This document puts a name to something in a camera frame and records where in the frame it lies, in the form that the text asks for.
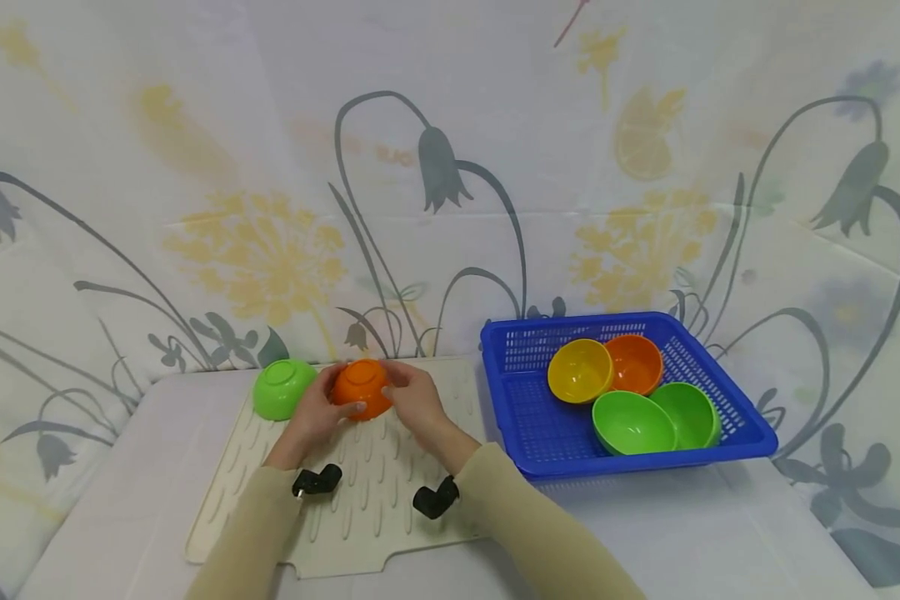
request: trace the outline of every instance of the person's left hand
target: person's left hand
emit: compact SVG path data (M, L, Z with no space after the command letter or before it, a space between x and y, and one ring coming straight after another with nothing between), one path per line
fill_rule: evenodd
M282 470L299 468L300 463L314 448L329 440L344 418L359 415L367 409L367 404L363 402L343 406L330 403L330 390L333 389L337 376L346 367L345 362L337 362L317 374L317 378L313 379L300 398L287 428L273 444L264 467Z

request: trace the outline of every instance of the hand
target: hand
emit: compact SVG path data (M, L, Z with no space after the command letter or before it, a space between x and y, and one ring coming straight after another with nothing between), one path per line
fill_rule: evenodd
M317 378L313 379L300 398L287 427L273 444L273 450L264 461L265 467L282 470L299 468L300 463L314 448L330 440L344 418L359 415L367 409L367 404L363 402L343 406L330 403L328 394L333 389L337 376L346 367L345 362L337 362L317 374Z
M451 475L460 473L480 443L450 421L430 373L395 360L381 364L391 382L384 388L384 396L393 403L400 423Z

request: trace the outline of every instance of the green bowl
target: green bowl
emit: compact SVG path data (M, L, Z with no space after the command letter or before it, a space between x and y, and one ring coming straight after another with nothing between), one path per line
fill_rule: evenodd
M713 448L720 442L721 424L717 409L700 387L689 383L669 383L657 388L650 399L670 417L677 429L677 448Z
M303 360L271 362L253 384L254 412L268 421L287 421L316 377L316 368Z
M639 393L607 392L593 404L593 428L610 454L670 453L677 434L670 417Z

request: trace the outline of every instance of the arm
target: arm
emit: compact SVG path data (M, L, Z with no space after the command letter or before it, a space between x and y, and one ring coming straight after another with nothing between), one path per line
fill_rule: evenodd
M273 569L300 513L301 501L293 497L297 473L260 467L250 476L187 600L268 597Z
M507 550L543 600L644 600L643 592L580 522L536 490L495 443L480 446L452 423L430 375L386 361L401 423L454 475L462 509Z
M480 447L456 482L463 510L507 550L543 600L644 600L599 539L528 484L497 444Z
M227 526L191 583L187 600L264 600L303 502L293 497L300 463L329 440L342 419L366 408L334 406L328 394L344 365L326 367L300 398L297 410L262 466L247 481Z

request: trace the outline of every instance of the yellow bowl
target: yellow bowl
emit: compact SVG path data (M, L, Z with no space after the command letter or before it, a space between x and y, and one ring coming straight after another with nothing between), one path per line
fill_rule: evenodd
M565 403L589 403L613 384L613 360L602 343L574 340L553 354L547 383Z

